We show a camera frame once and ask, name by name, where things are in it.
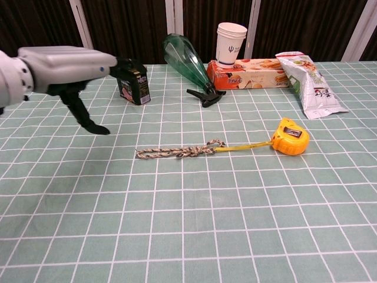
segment knot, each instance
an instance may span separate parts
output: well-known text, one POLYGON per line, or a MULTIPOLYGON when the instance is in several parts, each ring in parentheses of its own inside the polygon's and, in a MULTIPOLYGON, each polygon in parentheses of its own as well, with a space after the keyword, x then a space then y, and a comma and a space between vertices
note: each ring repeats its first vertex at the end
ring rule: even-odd
POLYGON ((136 152, 136 157, 139 159, 152 159, 160 157, 169 157, 175 155, 176 158, 184 157, 196 157, 202 153, 205 154, 214 154, 215 144, 218 144, 218 147, 224 147, 225 143, 219 139, 210 140, 205 146, 189 146, 183 148, 175 149, 144 149, 136 152))

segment green plastic bottle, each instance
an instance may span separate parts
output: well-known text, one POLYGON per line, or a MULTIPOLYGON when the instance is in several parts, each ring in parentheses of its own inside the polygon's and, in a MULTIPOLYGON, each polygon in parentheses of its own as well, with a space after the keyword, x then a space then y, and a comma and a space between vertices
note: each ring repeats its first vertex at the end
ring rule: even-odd
POLYGON ((201 59, 186 37, 179 34, 169 34, 163 41, 163 49, 165 61, 206 92, 204 94, 194 90, 187 90, 188 93, 202 101, 203 107, 208 107, 218 102, 226 93, 225 91, 216 91, 201 59))

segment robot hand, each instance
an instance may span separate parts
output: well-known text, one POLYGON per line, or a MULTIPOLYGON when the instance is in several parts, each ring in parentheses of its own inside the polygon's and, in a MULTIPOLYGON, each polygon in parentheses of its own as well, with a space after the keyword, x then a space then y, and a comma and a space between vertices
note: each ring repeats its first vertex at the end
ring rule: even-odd
POLYGON ((47 93, 60 96, 88 132, 109 134, 90 119, 78 95, 89 81, 105 77, 115 65, 114 56, 81 47, 22 47, 16 58, 0 51, 0 115, 4 107, 27 100, 28 91, 47 93))

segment small black can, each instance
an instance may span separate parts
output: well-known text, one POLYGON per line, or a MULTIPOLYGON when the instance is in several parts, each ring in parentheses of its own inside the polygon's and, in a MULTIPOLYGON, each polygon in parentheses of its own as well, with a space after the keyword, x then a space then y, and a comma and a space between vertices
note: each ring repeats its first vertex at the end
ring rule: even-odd
POLYGON ((120 96, 136 105, 149 102, 147 68, 134 59, 117 60, 118 64, 110 68, 110 75, 118 81, 120 96))

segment snack box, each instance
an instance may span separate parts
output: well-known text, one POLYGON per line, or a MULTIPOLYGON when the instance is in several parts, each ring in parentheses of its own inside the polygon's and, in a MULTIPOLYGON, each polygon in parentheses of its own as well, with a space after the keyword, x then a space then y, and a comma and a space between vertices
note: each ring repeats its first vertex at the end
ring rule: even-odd
POLYGON ((236 60, 231 69, 220 68, 212 60, 208 64, 207 73, 216 90, 289 86, 289 80, 279 60, 275 58, 236 60))

